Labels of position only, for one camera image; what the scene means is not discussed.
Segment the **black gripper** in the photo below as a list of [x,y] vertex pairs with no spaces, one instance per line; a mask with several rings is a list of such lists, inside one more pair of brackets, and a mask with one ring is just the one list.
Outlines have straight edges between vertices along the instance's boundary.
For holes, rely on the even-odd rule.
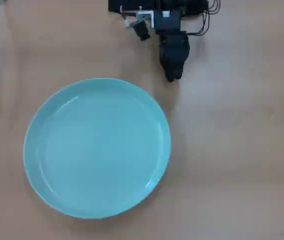
[[[154,30],[160,36],[159,60],[166,79],[170,83],[181,79],[190,51],[186,31],[181,30],[181,11],[179,9],[154,11]],[[174,62],[174,45],[166,35],[179,35],[175,45]]]

